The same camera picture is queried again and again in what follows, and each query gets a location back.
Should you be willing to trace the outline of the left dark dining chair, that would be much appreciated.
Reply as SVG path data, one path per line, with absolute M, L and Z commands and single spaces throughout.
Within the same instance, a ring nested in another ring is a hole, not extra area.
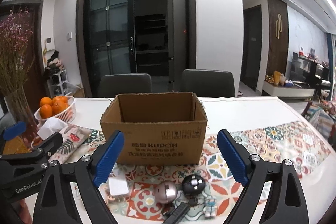
M 105 75 L 100 81 L 97 97 L 114 98 L 118 94 L 151 92 L 151 76 L 146 73 Z

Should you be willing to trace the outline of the dried purple flowers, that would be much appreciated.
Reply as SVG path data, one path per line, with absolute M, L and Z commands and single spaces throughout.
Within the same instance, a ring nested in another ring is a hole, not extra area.
M 27 61 L 29 39 L 33 35 L 29 15 L 29 9 L 19 8 L 11 10 L 1 21 L 1 93 L 4 96 L 24 85 L 34 63 Z

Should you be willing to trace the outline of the black flashlight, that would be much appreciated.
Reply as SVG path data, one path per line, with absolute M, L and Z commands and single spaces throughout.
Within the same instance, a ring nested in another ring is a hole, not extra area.
M 178 224 L 183 219 L 183 217 L 189 212 L 190 205 L 188 203 L 182 202 L 176 208 L 171 210 L 163 224 Z

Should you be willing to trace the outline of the black clip mount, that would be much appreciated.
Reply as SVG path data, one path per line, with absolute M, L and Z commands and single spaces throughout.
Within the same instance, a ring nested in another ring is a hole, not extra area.
M 187 198 L 187 203 L 190 207 L 199 206 L 202 204 L 202 200 L 198 198 L 197 196 L 189 196 Z

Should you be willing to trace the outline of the glass vase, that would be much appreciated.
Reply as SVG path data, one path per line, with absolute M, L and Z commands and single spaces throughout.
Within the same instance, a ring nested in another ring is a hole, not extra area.
M 38 126 L 34 115 L 29 107 L 24 88 L 21 86 L 14 92 L 4 97 L 7 110 L 14 118 L 15 122 L 24 122 L 26 130 L 20 137 L 27 148 L 31 148 L 31 143 L 37 137 Z

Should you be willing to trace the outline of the small astronaut figurine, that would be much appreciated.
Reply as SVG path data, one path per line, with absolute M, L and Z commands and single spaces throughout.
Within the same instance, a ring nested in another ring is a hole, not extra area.
M 204 201 L 203 214 L 205 218 L 214 218 L 217 216 L 217 199 L 213 196 L 207 196 Z

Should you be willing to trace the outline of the black round cable hub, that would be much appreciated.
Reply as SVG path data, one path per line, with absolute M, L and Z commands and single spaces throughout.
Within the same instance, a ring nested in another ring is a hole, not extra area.
M 205 180 L 198 174 L 191 174 L 183 179 L 182 190 L 185 196 L 197 196 L 206 186 Z

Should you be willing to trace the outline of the brown cardboard box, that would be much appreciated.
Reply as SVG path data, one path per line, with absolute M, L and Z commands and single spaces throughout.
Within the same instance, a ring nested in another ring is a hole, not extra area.
M 116 130 L 124 134 L 119 164 L 198 164 L 207 116 L 194 93 L 119 94 L 100 125 L 105 138 Z

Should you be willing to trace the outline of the rose gold egg-shaped device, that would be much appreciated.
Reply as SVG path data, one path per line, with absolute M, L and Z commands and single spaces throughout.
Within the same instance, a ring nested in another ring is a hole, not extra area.
M 177 193 L 177 187 L 173 182 L 164 181 L 155 187 L 153 195 L 157 203 L 168 204 L 176 199 Z

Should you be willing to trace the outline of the white fruit basket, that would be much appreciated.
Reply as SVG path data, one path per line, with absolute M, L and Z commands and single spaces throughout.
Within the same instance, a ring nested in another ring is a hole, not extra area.
M 67 99 L 69 106 L 63 112 L 55 114 L 54 117 L 68 123 L 74 120 L 77 111 L 76 111 L 76 98 L 73 96 L 67 96 Z M 34 117 L 39 122 L 40 125 L 43 125 L 47 121 L 47 118 L 45 119 L 42 118 L 39 112 L 40 109 L 38 109 L 35 112 Z

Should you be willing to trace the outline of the white square charger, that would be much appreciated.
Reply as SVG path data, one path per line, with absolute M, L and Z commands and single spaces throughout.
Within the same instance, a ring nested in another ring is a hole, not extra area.
M 114 200 L 125 200 L 130 194 L 129 186 L 124 176 L 108 178 L 108 186 L 110 196 Z

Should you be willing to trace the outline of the floral fabric tissue pouch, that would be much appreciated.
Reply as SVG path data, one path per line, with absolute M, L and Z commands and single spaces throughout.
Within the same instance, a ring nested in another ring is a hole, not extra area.
M 60 164 L 63 164 L 89 138 L 93 130 L 52 117 L 38 130 L 38 135 L 43 140 L 46 140 L 55 132 L 59 132 L 62 135 L 63 141 L 62 145 L 50 157 L 49 162 L 57 160 Z

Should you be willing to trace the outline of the orange fruit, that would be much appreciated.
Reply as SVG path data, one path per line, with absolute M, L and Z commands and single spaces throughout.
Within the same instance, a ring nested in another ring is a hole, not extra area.
M 39 114 L 42 119 L 48 119 L 53 116 L 53 109 L 51 105 L 42 105 L 39 109 Z
M 52 105 L 52 111 L 54 115 L 60 114 L 67 109 L 67 104 L 63 100 L 56 100 Z
M 53 105 L 53 101 L 50 97 L 43 97 L 40 100 L 40 107 L 44 106 L 44 105 L 49 105 L 52 106 Z

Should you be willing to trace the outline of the dark wooden panel door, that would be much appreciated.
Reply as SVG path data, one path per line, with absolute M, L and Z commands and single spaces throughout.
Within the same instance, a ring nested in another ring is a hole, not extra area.
M 287 4 L 281 0 L 267 0 L 269 12 L 269 50 L 266 74 L 274 71 L 285 74 L 288 61 L 289 24 Z

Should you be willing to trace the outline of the black glass sliding door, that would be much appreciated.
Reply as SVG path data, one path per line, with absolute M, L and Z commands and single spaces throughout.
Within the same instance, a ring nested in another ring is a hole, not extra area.
M 134 0 L 86 0 L 85 4 L 85 58 L 96 97 L 103 76 L 137 72 Z

